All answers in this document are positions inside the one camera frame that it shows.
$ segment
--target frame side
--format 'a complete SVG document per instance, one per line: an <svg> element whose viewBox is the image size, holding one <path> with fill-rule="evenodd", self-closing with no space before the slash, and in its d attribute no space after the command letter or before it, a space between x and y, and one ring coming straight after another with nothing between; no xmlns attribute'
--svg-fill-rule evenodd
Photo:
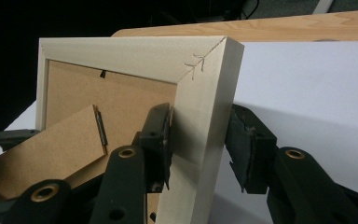
<svg viewBox="0 0 358 224"><path fill-rule="evenodd" d="M40 41L37 63L35 128L39 131L43 131L46 128L46 111L48 103L48 59L44 55Z"/></svg>
<svg viewBox="0 0 358 224"><path fill-rule="evenodd" d="M223 36L42 38L47 59L178 83Z"/></svg>
<svg viewBox="0 0 358 224"><path fill-rule="evenodd" d="M242 54L226 38L178 83L171 189L160 195L157 223L207 222Z"/></svg>

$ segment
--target wooden tabletop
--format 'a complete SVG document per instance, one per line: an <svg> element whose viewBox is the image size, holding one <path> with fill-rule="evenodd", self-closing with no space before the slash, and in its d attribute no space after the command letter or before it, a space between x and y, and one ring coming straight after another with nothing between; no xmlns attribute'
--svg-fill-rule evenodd
<svg viewBox="0 0 358 224"><path fill-rule="evenodd" d="M113 36L228 35L240 42L358 40L358 11L126 29Z"/></svg>

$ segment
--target wooden picture frame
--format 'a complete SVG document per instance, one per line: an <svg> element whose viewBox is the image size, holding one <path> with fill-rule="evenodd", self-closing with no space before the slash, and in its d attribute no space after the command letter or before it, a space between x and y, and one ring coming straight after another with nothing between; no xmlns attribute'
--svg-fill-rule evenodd
<svg viewBox="0 0 358 224"><path fill-rule="evenodd" d="M46 126L49 61L176 84L171 189L157 223L207 223L242 54L226 36L42 38L36 129Z"/></svg>

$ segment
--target screw hole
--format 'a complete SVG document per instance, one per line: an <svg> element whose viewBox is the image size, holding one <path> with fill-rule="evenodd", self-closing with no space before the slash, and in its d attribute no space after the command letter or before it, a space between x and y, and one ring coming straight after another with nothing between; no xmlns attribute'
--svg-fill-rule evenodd
<svg viewBox="0 0 358 224"><path fill-rule="evenodd" d="M132 150L131 148L123 149L118 153L118 156L121 158L129 158L132 157L133 155L135 155L135 151Z"/></svg>
<svg viewBox="0 0 358 224"><path fill-rule="evenodd" d="M44 197L48 197L49 194L51 194L53 192L53 189L48 188L48 189L42 189L37 193L37 197L38 198L44 198Z"/></svg>
<svg viewBox="0 0 358 224"><path fill-rule="evenodd" d="M110 213L110 215L109 215L109 217L110 217L110 219L112 219L112 220L114 220L114 221L118 221L118 220L121 220L121 219L123 219L123 217L125 216L126 214L125 214L125 212L122 210L122 209L114 209L111 213Z"/></svg>
<svg viewBox="0 0 358 224"><path fill-rule="evenodd" d="M304 153L295 150L295 149L289 149L285 151L286 155L292 159L296 159L296 160L303 160L305 158Z"/></svg>
<svg viewBox="0 0 358 224"><path fill-rule="evenodd" d="M48 184L34 191L34 193L31 195L31 200L36 203L47 201L58 193L59 188L60 186L57 184Z"/></svg>

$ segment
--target clamp jaw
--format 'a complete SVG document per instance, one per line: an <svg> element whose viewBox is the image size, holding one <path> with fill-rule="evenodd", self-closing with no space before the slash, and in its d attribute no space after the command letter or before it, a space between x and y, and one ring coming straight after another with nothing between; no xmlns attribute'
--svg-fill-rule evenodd
<svg viewBox="0 0 358 224"><path fill-rule="evenodd" d="M266 194L274 223L358 223L358 193L336 184L304 150L277 138L249 109L234 105L226 147L242 192Z"/></svg>
<svg viewBox="0 0 358 224"><path fill-rule="evenodd" d="M38 130L15 130L0 132L0 146L7 151L21 142L40 133Z"/></svg>

